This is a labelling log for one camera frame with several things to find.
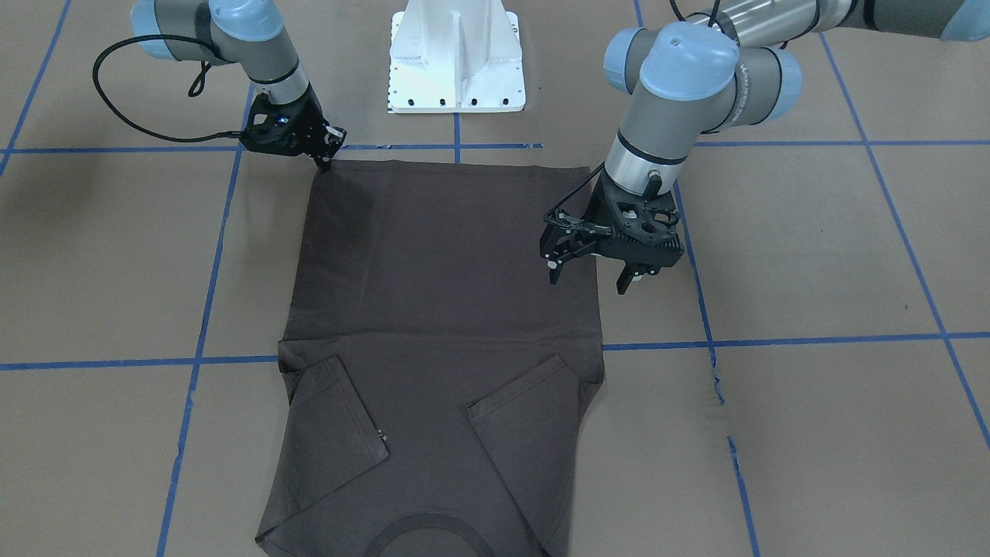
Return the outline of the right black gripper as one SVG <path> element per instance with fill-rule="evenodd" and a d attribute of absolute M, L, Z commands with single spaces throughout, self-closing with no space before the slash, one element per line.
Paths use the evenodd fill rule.
<path fill-rule="evenodd" d="M 322 113 L 311 86 L 287 104 L 259 93 L 251 103 L 251 151 L 266 155 L 312 155 L 319 169 L 331 169 L 347 131 L 333 127 Z"/>

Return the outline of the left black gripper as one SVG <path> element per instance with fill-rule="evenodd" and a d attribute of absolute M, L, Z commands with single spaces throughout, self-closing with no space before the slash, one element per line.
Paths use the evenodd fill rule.
<path fill-rule="evenodd" d="M 608 173 L 600 173 L 582 218 L 562 208 L 544 215 L 547 226 L 541 234 L 540 253 L 549 267 L 549 282 L 558 283 L 565 263 L 593 253 L 618 260 L 679 260 L 679 220 L 670 190 L 645 200 L 617 186 Z M 661 269 L 660 265 L 623 261 L 616 293 L 626 295 L 635 281 L 655 276 Z"/>

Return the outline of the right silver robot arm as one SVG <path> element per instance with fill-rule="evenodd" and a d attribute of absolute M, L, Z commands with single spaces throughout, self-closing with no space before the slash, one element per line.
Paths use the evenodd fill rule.
<path fill-rule="evenodd" d="M 274 2 L 138 1 L 131 28 L 156 59 L 241 67 L 258 91 L 250 122 L 230 137 L 248 151 L 332 165 L 347 132 L 324 117 Z"/>

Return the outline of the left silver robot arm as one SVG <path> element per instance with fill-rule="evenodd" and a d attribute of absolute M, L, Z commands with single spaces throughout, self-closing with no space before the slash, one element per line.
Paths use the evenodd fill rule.
<path fill-rule="evenodd" d="M 684 253 L 673 196 L 702 135 L 786 114 L 802 91 L 785 43 L 856 28 L 940 41 L 988 35 L 986 1 L 715 1 L 661 29 L 629 28 L 607 47 L 603 71 L 630 106 L 583 215 L 560 203 L 544 216 L 540 245 L 556 283 L 573 258 L 623 262 L 616 291 L 673 267 Z"/>

